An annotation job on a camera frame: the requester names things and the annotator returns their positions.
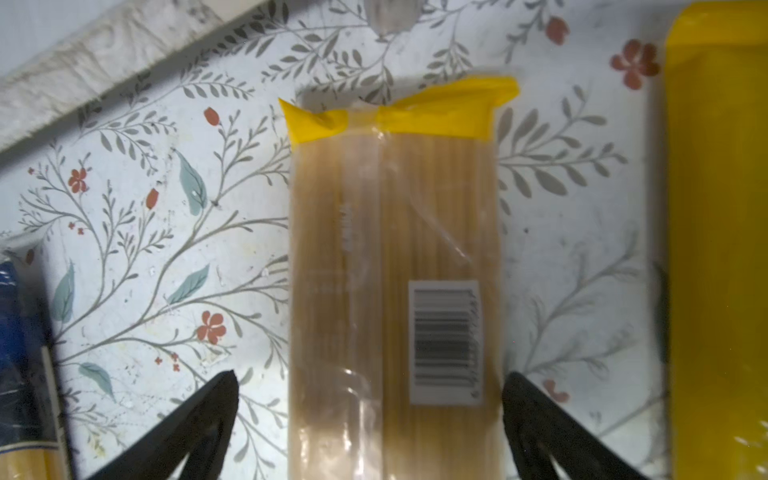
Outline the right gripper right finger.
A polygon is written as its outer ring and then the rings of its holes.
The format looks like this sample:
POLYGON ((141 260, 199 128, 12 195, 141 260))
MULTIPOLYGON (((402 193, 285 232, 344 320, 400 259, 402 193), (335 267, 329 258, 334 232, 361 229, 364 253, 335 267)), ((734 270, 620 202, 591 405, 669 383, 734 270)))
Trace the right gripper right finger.
POLYGON ((556 479, 556 466, 571 479, 642 479, 519 372, 502 390, 503 425, 518 475, 556 479))

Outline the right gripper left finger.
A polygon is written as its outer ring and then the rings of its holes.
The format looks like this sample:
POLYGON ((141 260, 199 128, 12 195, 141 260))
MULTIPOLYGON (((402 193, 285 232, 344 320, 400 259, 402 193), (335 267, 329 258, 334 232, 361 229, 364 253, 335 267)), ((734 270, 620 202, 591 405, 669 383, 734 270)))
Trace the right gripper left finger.
POLYGON ((239 403, 232 370, 210 379, 138 442, 100 469, 94 479, 168 479, 183 464, 182 479, 217 479, 239 403))

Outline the yellow Pastatime bag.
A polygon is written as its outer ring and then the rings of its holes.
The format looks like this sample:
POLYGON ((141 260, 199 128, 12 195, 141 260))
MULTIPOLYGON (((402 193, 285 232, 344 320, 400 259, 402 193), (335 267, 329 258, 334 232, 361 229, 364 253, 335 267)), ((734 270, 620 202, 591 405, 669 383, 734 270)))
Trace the yellow Pastatime bag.
POLYGON ((282 104, 291 478, 503 477, 494 122, 518 92, 475 77, 385 106, 282 104))
POLYGON ((767 475, 767 5, 687 7, 666 41, 677 479, 767 475))

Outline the blue yellow spaghetti bag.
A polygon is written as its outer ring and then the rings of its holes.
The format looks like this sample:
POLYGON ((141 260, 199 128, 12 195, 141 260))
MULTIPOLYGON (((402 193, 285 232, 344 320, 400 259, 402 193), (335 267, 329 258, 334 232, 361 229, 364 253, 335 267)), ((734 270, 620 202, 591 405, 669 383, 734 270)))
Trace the blue yellow spaghetti bag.
POLYGON ((34 252, 1 250, 1 477, 69 479, 51 320, 34 252))

